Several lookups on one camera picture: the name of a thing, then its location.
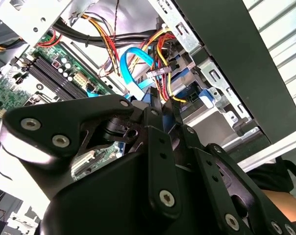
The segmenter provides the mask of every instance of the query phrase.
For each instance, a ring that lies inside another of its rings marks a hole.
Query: ram slot
[[[63,87],[69,94],[74,98],[86,98],[87,94],[81,88],[77,87],[74,83],[63,77],[52,65],[45,61],[42,57],[38,57],[34,63],[40,70],[46,73],[52,78],[57,84]]]
[[[61,100],[71,100],[73,99],[70,95],[68,95],[65,91],[61,89],[57,84],[51,81],[46,75],[44,75],[40,70],[36,67],[30,67],[28,72],[34,76],[38,81],[48,87],[51,91],[53,91]]]

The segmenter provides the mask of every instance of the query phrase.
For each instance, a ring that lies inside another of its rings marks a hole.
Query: black metal plate
[[[271,143],[296,131],[296,106],[241,0],[175,0]]]

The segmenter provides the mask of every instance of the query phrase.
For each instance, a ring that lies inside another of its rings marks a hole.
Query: person's arm
[[[262,191],[291,222],[296,221],[296,198],[286,192]]]

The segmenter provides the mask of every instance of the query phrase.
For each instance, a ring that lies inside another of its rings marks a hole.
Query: silver screw
[[[156,116],[158,116],[159,114],[158,114],[158,112],[157,111],[155,111],[155,110],[151,110],[151,112],[154,114],[154,115],[156,115]]]
[[[70,145],[70,140],[66,136],[56,135],[52,138],[52,143],[60,148],[65,148]]]
[[[193,128],[191,128],[191,127],[187,127],[187,130],[190,132],[190,133],[195,133],[195,131],[193,130]]]
[[[222,151],[221,151],[218,147],[214,146],[214,149],[215,149],[218,153],[222,153]]]
[[[24,118],[21,121],[21,126],[28,131],[37,131],[41,127],[41,123],[34,118]]]
[[[285,228],[289,232],[290,235],[296,235],[294,229],[292,229],[292,227],[290,225],[285,224]]]
[[[175,199],[172,195],[172,193],[170,193],[167,190],[162,190],[159,193],[159,197],[161,202],[166,205],[167,207],[172,207],[175,204]]]
[[[282,229],[280,228],[280,226],[278,226],[277,223],[271,221],[271,225],[278,234],[283,234]]]
[[[121,105],[123,105],[125,107],[129,106],[129,104],[127,102],[125,102],[124,100],[121,100],[120,103],[121,103]]]
[[[240,229],[240,224],[237,222],[236,218],[231,214],[226,214],[225,220],[228,226],[230,226],[233,230],[238,231]]]

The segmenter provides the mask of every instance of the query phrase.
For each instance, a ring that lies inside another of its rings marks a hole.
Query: motherboard
[[[0,75],[0,121],[14,108],[113,94],[98,75],[61,44],[25,50],[8,72]],[[115,159],[117,143],[77,157],[73,179],[78,180]]]

